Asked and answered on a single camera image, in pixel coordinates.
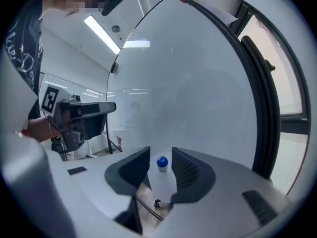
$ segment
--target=person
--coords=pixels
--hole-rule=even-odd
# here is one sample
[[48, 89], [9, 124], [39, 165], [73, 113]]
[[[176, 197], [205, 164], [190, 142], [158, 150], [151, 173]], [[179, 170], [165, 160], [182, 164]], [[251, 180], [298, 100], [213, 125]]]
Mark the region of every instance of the person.
[[[51, 9], [59, 9], [71, 15], [80, 9], [97, 8], [103, 0], [34, 0], [26, 10], [21, 10], [9, 27], [4, 47], [14, 67], [38, 96], [43, 47], [41, 43], [42, 17]], [[63, 117], [69, 123], [70, 116]], [[60, 133], [46, 118], [40, 116], [37, 99], [32, 107], [22, 133], [43, 142]]]

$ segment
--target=white curved panel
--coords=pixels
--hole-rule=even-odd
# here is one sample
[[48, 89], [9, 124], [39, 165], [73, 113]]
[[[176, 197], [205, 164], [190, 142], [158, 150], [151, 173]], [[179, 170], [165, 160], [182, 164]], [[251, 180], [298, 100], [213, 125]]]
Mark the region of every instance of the white curved panel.
[[125, 151], [182, 147], [252, 167], [257, 142], [254, 98], [245, 70], [222, 32], [180, 0], [163, 0], [124, 45], [108, 79], [110, 139]]

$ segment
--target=floor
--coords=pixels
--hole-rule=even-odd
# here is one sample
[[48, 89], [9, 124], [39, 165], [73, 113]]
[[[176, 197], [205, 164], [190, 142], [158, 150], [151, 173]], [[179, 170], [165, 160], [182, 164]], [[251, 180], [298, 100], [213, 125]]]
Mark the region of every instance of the floor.
[[[160, 215], [162, 218], [165, 218], [168, 213], [171, 211], [172, 207], [170, 204], [160, 203], [159, 208], [154, 207], [154, 201], [157, 198], [154, 198], [152, 191], [146, 187], [143, 183], [139, 187], [137, 191], [137, 196], [154, 212]], [[141, 225], [143, 228], [143, 235], [146, 237], [151, 237], [151, 234], [155, 230], [156, 227], [159, 226], [161, 221], [157, 219], [154, 215], [152, 215], [145, 207], [143, 207], [137, 201], [139, 216], [141, 220]]]

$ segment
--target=black t-shirt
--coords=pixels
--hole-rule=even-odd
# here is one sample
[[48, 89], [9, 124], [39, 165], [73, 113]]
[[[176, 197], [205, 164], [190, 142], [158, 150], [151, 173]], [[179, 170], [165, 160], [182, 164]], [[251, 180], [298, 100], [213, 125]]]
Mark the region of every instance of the black t-shirt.
[[[4, 40], [4, 46], [14, 67], [39, 95], [39, 80], [43, 47], [41, 44], [42, 0], [36, 0], [27, 11], [14, 19]], [[39, 99], [29, 113], [29, 119], [40, 117]]]

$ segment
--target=blue bottle cap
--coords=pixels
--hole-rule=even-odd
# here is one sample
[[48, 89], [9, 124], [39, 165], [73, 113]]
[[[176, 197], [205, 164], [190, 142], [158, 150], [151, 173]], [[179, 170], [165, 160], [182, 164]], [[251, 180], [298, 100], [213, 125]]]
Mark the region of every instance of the blue bottle cap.
[[167, 160], [166, 157], [160, 156], [160, 157], [158, 158], [157, 164], [158, 164], [158, 166], [159, 166], [160, 168], [164, 168], [164, 167], [167, 166], [168, 160]]

